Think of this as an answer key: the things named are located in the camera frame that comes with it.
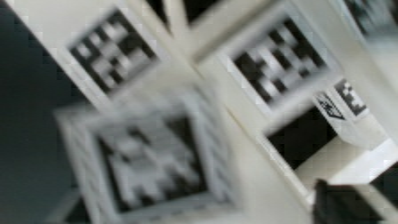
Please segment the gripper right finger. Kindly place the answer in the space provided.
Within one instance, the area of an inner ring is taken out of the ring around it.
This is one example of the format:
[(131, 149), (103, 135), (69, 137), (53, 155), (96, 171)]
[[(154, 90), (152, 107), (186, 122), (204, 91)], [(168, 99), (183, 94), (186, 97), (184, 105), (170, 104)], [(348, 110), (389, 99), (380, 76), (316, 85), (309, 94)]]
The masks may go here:
[(369, 184), (314, 184), (311, 224), (398, 224), (398, 206)]

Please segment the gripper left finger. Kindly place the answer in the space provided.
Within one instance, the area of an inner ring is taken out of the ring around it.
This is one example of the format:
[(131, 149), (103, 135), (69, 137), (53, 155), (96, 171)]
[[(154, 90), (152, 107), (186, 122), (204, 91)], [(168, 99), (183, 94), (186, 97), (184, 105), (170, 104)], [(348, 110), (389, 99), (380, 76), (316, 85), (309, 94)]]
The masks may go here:
[(46, 217), (46, 224), (89, 224), (89, 214), (80, 192), (73, 190)]

